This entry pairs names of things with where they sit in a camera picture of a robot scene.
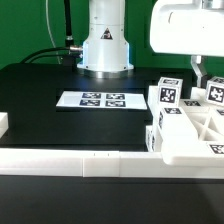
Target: cable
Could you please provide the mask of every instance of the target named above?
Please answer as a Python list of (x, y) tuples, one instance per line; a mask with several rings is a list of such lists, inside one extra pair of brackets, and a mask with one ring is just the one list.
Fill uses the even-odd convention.
[(69, 47), (56, 47), (56, 48), (49, 48), (49, 49), (40, 50), (40, 51), (37, 51), (37, 52), (35, 52), (33, 54), (30, 54), (29, 56), (24, 58), (20, 63), (24, 64), (29, 59), (31, 59), (32, 57), (34, 57), (34, 56), (36, 56), (38, 54), (43, 54), (43, 53), (53, 52), (53, 51), (64, 51), (64, 50), (70, 50), (70, 48)]
[(40, 56), (37, 56), (35, 58), (33, 58), (31, 61), (29, 61), (29, 63), (33, 63), (34, 61), (36, 61), (37, 59), (40, 59), (40, 58), (48, 58), (48, 57), (63, 57), (63, 56), (69, 56), (71, 58), (79, 58), (79, 55), (67, 55), (67, 54), (58, 54), (58, 55), (55, 55), (55, 54), (44, 54), (44, 55), (40, 55)]
[[(50, 36), (50, 39), (51, 39), (51, 43), (53, 45), (54, 48), (56, 48), (56, 44), (54, 42), (54, 38), (53, 38), (53, 35), (52, 35), (52, 32), (51, 32), (51, 26), (50, 26), (50, 21), (49, 21), (49, 4), (48, 4), (48, 0), (46, 0), (46, 21), (47, 21), (47, 29), (48, 29), (48, 33), (49, 33), (49, 36)], [(58, 59), (58, 64), (61, 64), (61, 61), (60, 61), (60, 58), (59, 56), (57, 57)]]
[(29, 61), (29, 63), (32, 63), (40, 58), (62, 57), (62, 56), (64, 56), (64, 54), (57, 54), (57, 55), (56, 54), (44, 54), (44, 55), (40, 55), (40, 56), (33, 58), (32, 60)]

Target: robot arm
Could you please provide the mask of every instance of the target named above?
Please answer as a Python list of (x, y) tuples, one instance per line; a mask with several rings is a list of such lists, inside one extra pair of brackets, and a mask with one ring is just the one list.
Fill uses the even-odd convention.
[(158, 0), (151, 20), (150, 43), (155, 52), (193, 55), (198, 76), (206, 75), (204, 56), (224, 56), (223, 0)]

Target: white box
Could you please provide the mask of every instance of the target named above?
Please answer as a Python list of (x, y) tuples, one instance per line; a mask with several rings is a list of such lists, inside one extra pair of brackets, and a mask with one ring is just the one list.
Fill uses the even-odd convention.
[(215, 76), (207, 82), (205, 100), (224, 106), (224, 78)]
[(177, 107), (180, 100), (182, 83), (182, 79), (161, 77), (158, 83), (158, 104), (163, 107)]
[(162, 108), (158, 125), (163, 141), (198, 140), (197, 130), (181, 107)]

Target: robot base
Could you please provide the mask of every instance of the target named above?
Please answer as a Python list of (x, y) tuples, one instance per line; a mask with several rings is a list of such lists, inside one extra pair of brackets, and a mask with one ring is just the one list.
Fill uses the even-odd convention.
[(78, 72), (82, 75), (87, 75), (92, 78), (99, 78), (99, 79), (119, 79), (119, 78), (126, 78), (130, 77), (134, 74), (134, 69), (128, 69), (124, 71), (118, 72), (100, 72), (100, 71), (91, 71), (83, 68), (78, 68)]

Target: black cable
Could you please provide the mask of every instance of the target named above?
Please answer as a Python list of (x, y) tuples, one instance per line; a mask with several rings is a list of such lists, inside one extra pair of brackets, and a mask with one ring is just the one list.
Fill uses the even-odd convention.
[(70, 45), (74, 44), (74, 40), (72, 37), (70, 0), (64, 0), (64, 6), (65, 6), (65, 26), (66, 26), (65, 46), (69, 47)]
[(40, 58), (50, 58), (50, 57), (62, 57), (62, 56), (65, 56), (65, 54), (44, 54), (44, 55), (40, 55), (40, 56), (37, 56), (35, 58), (33, 58), (31, 61), (29, 61), (29, 63), (32, 63), (34, 61), (36, 61), (37, 59), (40, 59)]
[(43, 54), (43, 53), (52, 52), (52, 51), (64, 51), (64, 50), (70, 50), (70, 48), (69, 47), (56, 47), (56, 48), (49, 48), (49, 49), (40, 50), (40, 51), (37, 51), (37, 52), (35, 52), (33, 54), (30, 54), (29, 56), (24, 58), (20, 63), (24, 64), (29, 59), (31, 59), (32, 57), (34, 57), (34, 56), (36, 56), (38, 54)]

